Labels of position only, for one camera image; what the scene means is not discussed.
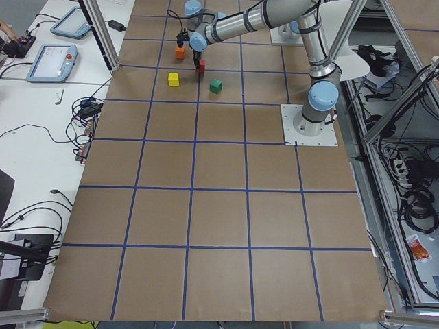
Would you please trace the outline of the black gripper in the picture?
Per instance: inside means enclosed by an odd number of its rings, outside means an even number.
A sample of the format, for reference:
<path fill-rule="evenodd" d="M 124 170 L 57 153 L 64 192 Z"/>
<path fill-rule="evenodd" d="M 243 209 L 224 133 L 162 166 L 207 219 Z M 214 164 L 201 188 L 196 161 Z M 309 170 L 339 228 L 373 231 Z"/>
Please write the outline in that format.
<path fill-rule="evenodd" d="M 198 51 L 193 51 L 193 61 L 194 61 L 194 65 L 195 65 L 195 70 L 199 71 L 200 70 L 200 61 L 202 59 L 202 53 L 198 52 Z"/>

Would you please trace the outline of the person's hand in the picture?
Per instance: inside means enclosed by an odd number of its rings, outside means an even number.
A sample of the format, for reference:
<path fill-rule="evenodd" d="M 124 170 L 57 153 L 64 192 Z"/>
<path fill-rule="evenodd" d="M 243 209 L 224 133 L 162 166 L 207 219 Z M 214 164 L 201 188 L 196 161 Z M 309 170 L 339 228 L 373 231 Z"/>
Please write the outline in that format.
<path fill-rule="evenodd" d="M 14 32 L 14 30 L 3 20 L 0 20 L 1 31 L 4 32 L 10 40 L 17 41 L 19 36 Z"/>

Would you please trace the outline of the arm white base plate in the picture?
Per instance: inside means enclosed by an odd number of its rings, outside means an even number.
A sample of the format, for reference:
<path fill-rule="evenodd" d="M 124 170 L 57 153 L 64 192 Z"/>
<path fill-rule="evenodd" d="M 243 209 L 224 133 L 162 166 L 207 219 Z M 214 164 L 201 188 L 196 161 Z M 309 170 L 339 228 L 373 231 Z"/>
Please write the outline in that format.
<path fill-rule="evenodd" d="M 284 31 L 283 27 L 277 27 L 270 30 L 270 39 L 273 45 L 278 46 L 303 46 L 300 34 L 293 32 L 289 27 Z"/>
<path fill-rule="evenodd" d="M 302 116 L 301 104 L 281 104 L 284 144 L 287 146 L 337 147 L 337 137 L 330 114 L 321 123 L 311 123 Z"/>

